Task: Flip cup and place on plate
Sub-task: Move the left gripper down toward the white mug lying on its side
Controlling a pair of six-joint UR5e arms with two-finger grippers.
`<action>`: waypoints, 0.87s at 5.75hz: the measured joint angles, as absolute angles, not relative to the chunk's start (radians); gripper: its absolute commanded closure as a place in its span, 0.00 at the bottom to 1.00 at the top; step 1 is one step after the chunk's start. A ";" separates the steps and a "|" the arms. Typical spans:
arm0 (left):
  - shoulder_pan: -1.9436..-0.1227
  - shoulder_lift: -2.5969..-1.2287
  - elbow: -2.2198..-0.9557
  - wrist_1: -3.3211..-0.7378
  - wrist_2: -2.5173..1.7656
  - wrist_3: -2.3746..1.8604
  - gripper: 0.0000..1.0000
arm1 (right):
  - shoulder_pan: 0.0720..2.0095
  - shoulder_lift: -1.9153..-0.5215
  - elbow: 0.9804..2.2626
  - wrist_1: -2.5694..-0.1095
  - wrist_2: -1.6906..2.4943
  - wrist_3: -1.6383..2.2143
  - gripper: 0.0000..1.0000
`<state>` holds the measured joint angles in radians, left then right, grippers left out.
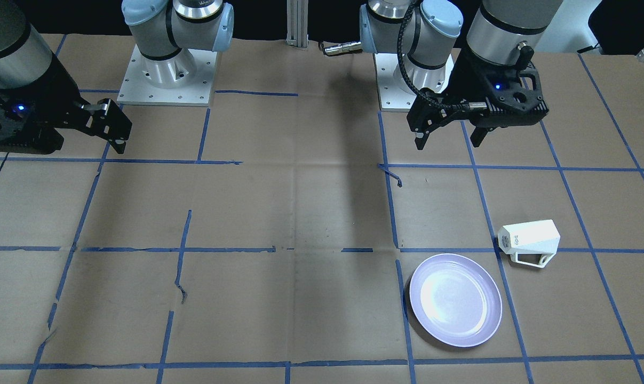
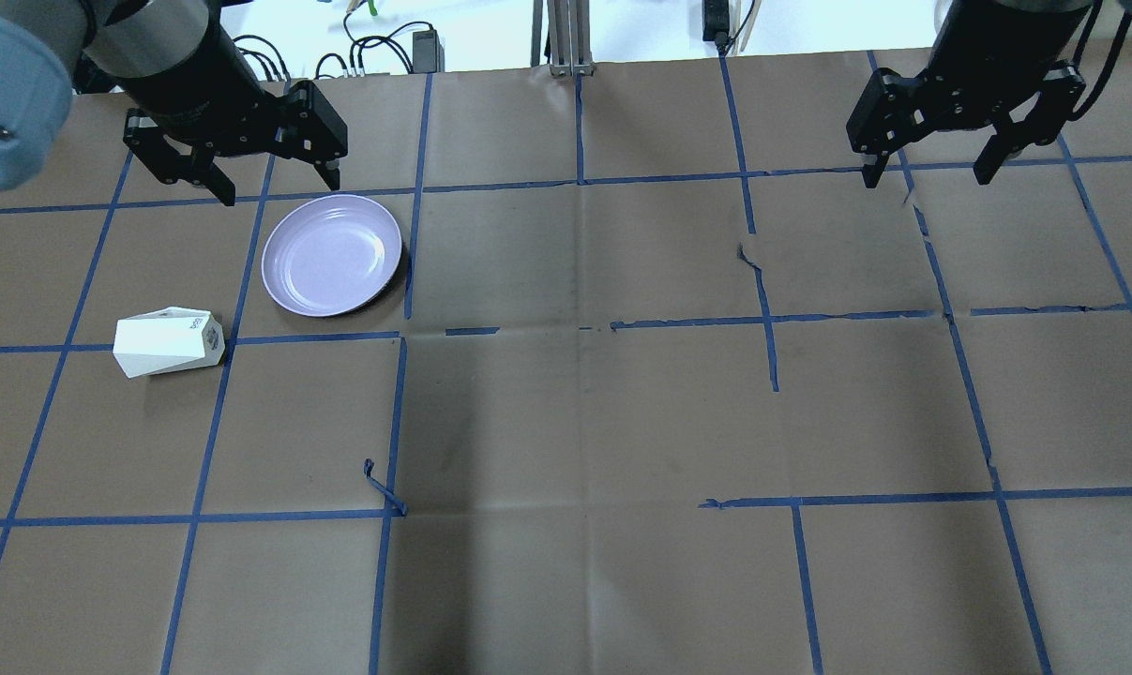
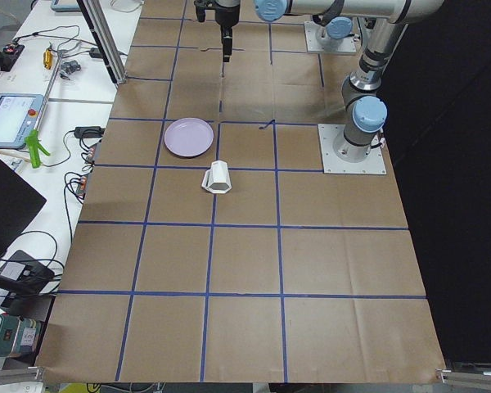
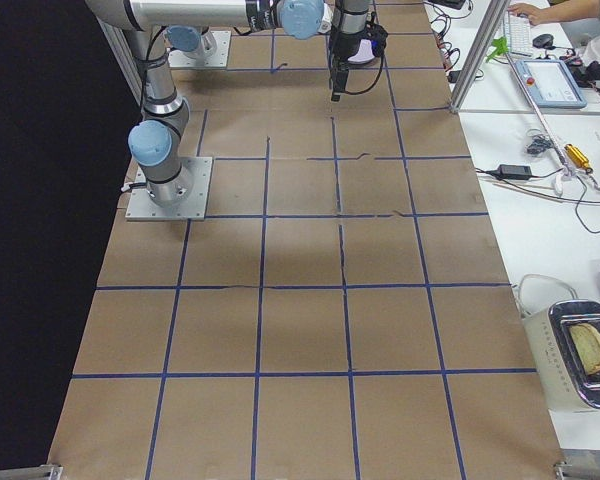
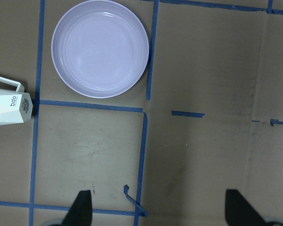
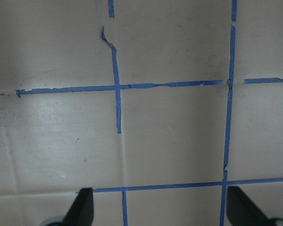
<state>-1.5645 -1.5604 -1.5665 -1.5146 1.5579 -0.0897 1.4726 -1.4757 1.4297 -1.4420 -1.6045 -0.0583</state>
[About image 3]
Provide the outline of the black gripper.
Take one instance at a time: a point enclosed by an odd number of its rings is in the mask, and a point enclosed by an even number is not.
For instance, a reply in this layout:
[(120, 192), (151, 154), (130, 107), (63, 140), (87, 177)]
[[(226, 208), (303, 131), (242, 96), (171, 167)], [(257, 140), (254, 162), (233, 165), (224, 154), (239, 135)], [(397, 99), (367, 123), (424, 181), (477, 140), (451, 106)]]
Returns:
[(232, 56), (232, 27), (238, 24), (240, 0), (214, 0), (215, 20), (222, 27), (223, 62)]

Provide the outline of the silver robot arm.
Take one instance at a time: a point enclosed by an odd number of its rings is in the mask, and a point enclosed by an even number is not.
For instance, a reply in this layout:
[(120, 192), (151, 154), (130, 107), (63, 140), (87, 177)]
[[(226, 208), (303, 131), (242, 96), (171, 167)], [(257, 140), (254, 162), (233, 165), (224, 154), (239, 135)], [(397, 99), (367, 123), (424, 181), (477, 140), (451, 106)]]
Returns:
[(337, 16), (328, 22), (325, 17), (313, 16), (312, 21), (318, 25), (316, 39), (323, 46), (338, 46), (354, 36), (353, 21), (346, 16)]
[(441, 1), (255, 1), (255, 13), (261, 20), (274, 22), (283, 16), (308, 15), (325, 27), (336, 17), (376, 19), (366, 41), (358, 68), (344, 82), (345, 105), (353, 99), (375, 94), (381, 76), (407, 25), (438, 11)]

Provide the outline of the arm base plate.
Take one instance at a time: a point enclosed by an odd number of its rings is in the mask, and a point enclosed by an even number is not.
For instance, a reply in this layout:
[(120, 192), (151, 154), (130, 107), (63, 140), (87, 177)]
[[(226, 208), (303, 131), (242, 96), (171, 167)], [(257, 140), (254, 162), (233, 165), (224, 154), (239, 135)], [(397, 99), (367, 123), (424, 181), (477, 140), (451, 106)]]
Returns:
[(338, 16), (326, 26), (313, 21), (304, 23), (305, 42), (309, 53), (353, 56), (357, 52), (353, 20)]
[(343, 124), (318, 124), (318, 135), (325, 174), (386, 175), (379, 139), (356, 147), (344, 136)]

